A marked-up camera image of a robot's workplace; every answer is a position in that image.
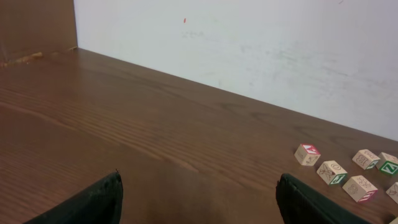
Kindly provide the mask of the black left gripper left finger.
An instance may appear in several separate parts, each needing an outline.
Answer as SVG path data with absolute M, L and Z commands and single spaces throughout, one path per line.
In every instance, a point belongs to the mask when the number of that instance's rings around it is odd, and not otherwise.
M 123 183 L 115 171 L 26 224 L 119 224 L 122 205 Z

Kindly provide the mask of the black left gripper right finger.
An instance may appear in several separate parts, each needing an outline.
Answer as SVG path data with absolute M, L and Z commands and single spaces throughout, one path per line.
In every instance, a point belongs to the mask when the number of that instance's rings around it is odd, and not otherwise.
M 285 223 L 367 224 L 290 174 L 282 174 L 275 197 Z

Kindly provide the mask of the red letter A wooden block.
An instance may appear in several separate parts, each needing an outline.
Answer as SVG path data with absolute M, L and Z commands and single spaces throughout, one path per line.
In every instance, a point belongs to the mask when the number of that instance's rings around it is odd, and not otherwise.
M 300 165 L 313 166 L 321 154 L 314 145 L 300 144 L 294 156 Z

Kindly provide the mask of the red number 8 wooden block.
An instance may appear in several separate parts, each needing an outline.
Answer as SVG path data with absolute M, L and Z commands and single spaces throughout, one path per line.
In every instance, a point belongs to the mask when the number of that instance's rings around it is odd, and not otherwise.
M 357 203 L 368 201 L 378 189 L 364 176 L 352 176 L 343 185 L 343 190 Z

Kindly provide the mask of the yellow wooden block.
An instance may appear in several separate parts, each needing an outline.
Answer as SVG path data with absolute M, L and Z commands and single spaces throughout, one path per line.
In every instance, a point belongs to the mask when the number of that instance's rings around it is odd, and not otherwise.
M 391 221 L 389 224 L 398 224 L 398 217 Z

